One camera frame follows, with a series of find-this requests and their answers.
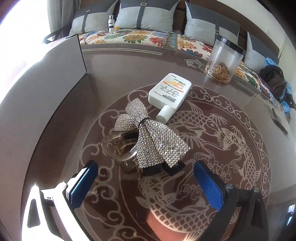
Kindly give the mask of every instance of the gray cushion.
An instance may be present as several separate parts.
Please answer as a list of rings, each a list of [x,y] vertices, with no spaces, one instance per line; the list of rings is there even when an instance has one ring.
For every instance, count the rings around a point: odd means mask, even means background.
[[[237,44],[240,24],[210,9],[186,3],[187,23],[184,34],[210,46],[215,43],[215,16],[220,35]]]
[[[75,30],[76,34],[108,29],[109,15],[113,15],[117,1],[104,0],[79,9],[74,16],[72,29]]]
[[[121,0],[115,26],[123,29],[146,29],[171,32],[174,11],[179,0]]]
[[[269,50],[259,39],[248,32],[247,51],[244,63],[257,74],[265,68],[265,58],[271,58],[279,64],[279,58]]]

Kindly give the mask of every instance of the blue gripper pad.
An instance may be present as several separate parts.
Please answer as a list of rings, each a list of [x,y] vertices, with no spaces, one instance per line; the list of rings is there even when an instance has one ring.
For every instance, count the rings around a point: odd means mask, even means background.
[[[69,203],[72,210],[79,208],[98,175],[98,164],[94,161],[88,162],[81,178],[69,193]]]
[[[220,211],[226,196],[224,183],[203,161],[197,161],[194,164],[193,173],[211,207]]]

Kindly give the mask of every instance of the dried food in jar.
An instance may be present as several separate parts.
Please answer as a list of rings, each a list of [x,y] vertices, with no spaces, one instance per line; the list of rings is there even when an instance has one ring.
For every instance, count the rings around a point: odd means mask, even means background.
[[[230,72],[223,62],[212,66],[212,62],[209,61],[205,67],[205,70],[212,78],[221,83],[228,84],[230,81]]]

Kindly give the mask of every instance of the black jar lid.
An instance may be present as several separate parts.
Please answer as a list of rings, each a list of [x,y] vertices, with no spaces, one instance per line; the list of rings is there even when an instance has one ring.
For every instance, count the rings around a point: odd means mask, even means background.
[[[221,35],[217,36],[217,40],[219,40],[221,43],[227,45],[228,47],[232,48],[233,50],[237,51],[241,55],[244,55],[246,52],[240,46],[234,44],[233,42],[229,41],[227,38],[222,37]]]

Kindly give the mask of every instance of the screw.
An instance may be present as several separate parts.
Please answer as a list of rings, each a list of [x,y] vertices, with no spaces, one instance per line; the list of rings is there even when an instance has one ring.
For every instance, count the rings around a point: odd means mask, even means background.
[[[253,187],[253,191],[254,192],[260,192],[260,189],[259,189],[259,187]]]
[[[231,184],[231,183],[226,183],[225,186],[226,186],[228,189],[233,189],[233,184]]]

